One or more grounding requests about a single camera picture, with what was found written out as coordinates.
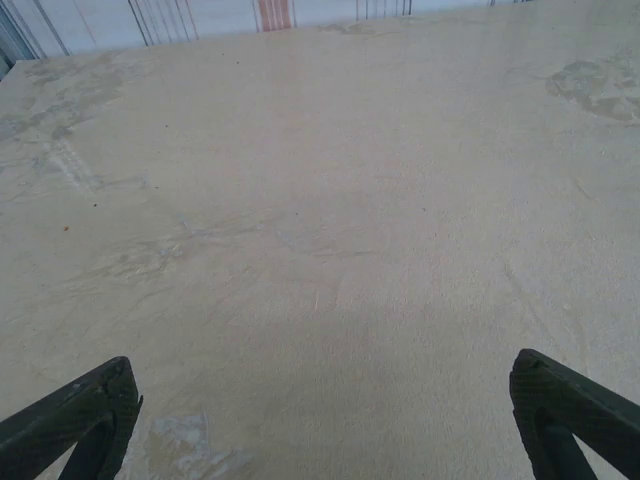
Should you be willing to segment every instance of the beige marble surface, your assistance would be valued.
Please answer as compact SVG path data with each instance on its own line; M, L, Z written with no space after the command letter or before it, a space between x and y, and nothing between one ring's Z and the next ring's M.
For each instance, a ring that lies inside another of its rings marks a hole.
M531 478L520 348L640 401L639 29L540 0L18 65L0 417L127 355L122 478Z

